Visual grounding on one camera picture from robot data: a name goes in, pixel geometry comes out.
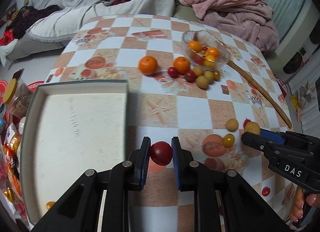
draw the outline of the bed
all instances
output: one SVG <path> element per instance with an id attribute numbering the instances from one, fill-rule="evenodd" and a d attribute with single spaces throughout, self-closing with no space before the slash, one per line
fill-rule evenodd
<path id="1" fill-rule="evenodd" d="M 63 48 L 91 17 L 118 14 L 172 16 L 174 11 L 174 0 L 131 0 L 110 7 L 100 0 L 29 0 L 28 5 L 36 9 L 58 5 L 62 11 L 38 20 L 22 39 L 0 46 L 2 65 L 32 53 Z"/>

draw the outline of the wooden spoon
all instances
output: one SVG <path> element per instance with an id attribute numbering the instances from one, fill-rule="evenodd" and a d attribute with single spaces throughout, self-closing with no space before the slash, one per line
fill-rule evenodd
<path id="1" fill-rule="evenodd" d="M 269 95 L 269 93 L 262 87 L 258 82 L 254 80 L 253 77 L 251 77 L 247 72 L 245 72 L 242 68 L 237 66 L 232 60 L 228 62 L 228 65 L 233 68 L 236 72 L 238 72 L 241 76 L 243 76 L 254 88 L 257 89 L 265 98 L 270 102 L 270 104 L 275 108 L 275 110 L 278 112 L 278 114 L 281 116 L 283 121 L 286 123 L 286 125 L 291 128 L 292 123 L 285 114 L 285 112 L 282 110 L 282 108 L 272 99 L 272 97 Z"/>

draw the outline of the red tomato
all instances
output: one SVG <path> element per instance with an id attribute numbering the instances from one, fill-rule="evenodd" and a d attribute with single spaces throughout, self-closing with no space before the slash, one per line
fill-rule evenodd
<path id="1" fill-rule="evenodd" d="M 204 62 L 204 58 L 201 57 L 201 56 L 197 56 L 197 57 L 195 57 L 195 58 L 193 59 L 193 61 L 194 61 L 195 63 L 199 64 L 199 65 L 202 65 L 203 62 Z"/>
<path id="2" fill-rule="evenodd" d="M 164 141 L 156 142 L 150 147 L 150 158 L 158 165 L 168 165 L 172 159 L 171 146 Z"/>
<path id="3" fill-rule="evenodd" d="M 170 77 L 174 78 L 174 77 L 178 76 L 178 74 L 179 74 L 179 72 L 178 72 L 178 70 L 177 70 L 175 67 L 170 67 L 170 68 L 168 69 L 168 75 L 169 75 Z"/>
<path id="4" fill-rule="evenodd" d="M 270 194 L 270 188 L 264 187 L 261 194 L 262 196 L 267 197 Z"/>
<path id="5" fill-rule="evenodd" d="M 197 76 L 196 76 L 196 74 L 195 74 L 192 70 L 189 70 L 189 71 L 184 75 L 184 78 L 186 79 L 186 81 L 193 82 L 193 81 L 196 80 Z"/>
<path id="6" fill-rule="evenodd" d="M 250 119 L 245 119 L 244 122 L 243 122 L 243 129 L 245 128 L 245 126 L 247 125 L 247 123 L 250 123 L 251 120 Z"/>

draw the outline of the glass bowl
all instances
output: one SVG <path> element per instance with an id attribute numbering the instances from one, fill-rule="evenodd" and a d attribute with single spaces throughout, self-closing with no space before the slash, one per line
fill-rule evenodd
<path id="1" fill-rule="evenodd" d="M 224 47 L 225 44 L 217 40 L 212 34 L 207 31 L 187 31 L 182 35 L 182 40 L 185 43 L 184 54 L 193 65 L 201 66 L 204 70 L 219 70 L 231 58 L 230 53 Z M 201 46 L 215 47 L 219 50 L 220 55 L 214 63 L 210 63 L 204 59 L 205 55 L 201 55 L 188 46 L 189 41 L 197 41 Z"/>

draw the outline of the glass jar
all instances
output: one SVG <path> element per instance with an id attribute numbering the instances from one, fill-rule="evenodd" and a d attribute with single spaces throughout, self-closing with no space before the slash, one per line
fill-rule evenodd
<path id="1" fill-rule="evenodd" d="M 0 116 L 4 117 L 4 114 L 5 114 L 5 104 L 1 103 L 0 104 Z"/>
<path id="2" fill-rule="evenodd" d="M 3 103 L 6 105 L 6 111 L 18 118 L 26 116 L 29 104 L 31 102 L 32 92 L 22 81 L 12 79 L 3 95 Z"/>
<path id="3" fill-rule="evenodd" d="M 0 134 L 2 133 L 2 131 L 4 129 L 7 128 L 7 123 L 6 121 L 2 118 L 2 116 L 0 115 Z"/>

